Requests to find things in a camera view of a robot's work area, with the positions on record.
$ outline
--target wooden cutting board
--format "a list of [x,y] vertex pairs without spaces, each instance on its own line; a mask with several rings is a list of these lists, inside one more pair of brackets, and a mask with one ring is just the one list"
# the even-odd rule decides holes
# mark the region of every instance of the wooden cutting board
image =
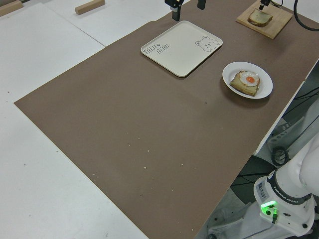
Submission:
[[281,8],[275,7],[271,4],[269,6],[265,6],[263,12],[268,13],[273,16],[273,19],[269,22],[269,24],[265,27],[254,26],[253,24],[248,22],[249,15],[254,11],[255,8],[259,8],[260,1],[257,0],[254,4],[252,4],[249,8],[247,8],[239,17],[237,17],[236,21],[243,24],[250,29],[253,29],[271,39],[274,39],[278,33],[285,27],[285,25],[292,18],[292,14],[287,12]]

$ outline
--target rectangular tray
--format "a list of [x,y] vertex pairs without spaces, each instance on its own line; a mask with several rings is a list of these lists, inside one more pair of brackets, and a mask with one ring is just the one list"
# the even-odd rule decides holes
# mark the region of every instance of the rectangular tray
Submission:
[[173,74],[185,77],[222,44],[217,36],[181,21],[145,44],[141,52]]

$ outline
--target fried egg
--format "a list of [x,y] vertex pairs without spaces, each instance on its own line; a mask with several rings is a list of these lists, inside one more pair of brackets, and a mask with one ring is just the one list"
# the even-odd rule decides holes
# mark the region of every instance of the fried egg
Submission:
[[250,71],[241,72],[239,79],[245,86],[256,86],[259,83],[258,75]]

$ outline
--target white plate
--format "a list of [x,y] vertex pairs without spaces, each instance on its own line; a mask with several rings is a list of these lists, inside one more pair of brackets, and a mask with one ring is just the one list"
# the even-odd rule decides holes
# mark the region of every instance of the white plate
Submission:
[[[240,91],[236,90],[235,88],[231,87],[229,83],[235,78],[235,75],[240,71],[251,71],[258,74],[260,83],[259,89],[255,96],[249,96]],[[252,63],[248,62],[233,62],[228,64],[223,70],[223,79],[225,84],[235,93],[250,99],[261,99],[268,96],[271,91],[273,90],[273,82],[270,76],[267,74],[259,66],[256,66]]]
[[181,21],[142,46],[141,52],[175,75],[185,77],[222,44],[217,36]]

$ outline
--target wooden block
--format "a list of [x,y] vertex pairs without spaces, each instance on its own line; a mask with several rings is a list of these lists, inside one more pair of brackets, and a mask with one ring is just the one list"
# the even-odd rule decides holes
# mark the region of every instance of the wooden block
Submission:
[[75,12],[76,14],[81,15],[87,11],[103,6],[104,4],[105,4],[105,0],[93,0],[81,6],[77,6],[75,8]]
[[275,7],[271,4],[269,6],[265,6],[263,12],[268,13],[273,16],[273,19],[269,22],[267,26],[258,27],[248,22],[249,15],[254,11],[255,8],[259,8],[260,0],[257,0],[254,4],[252,4],[247,10],[245,10],[236,21],[240,24],[243,24],[250,29],[253,29],[271,39],[274,39],[278,33],[286,26],[289,20],[292,18],[292,14],[281,8]]
[[22,7],[23,7],[23,5],[19,0],[10,2],[10,3],[0,7],[0,16],[4,16],[4,15],[6,15],[10,12],[13,12],[15,10],[18,10]]

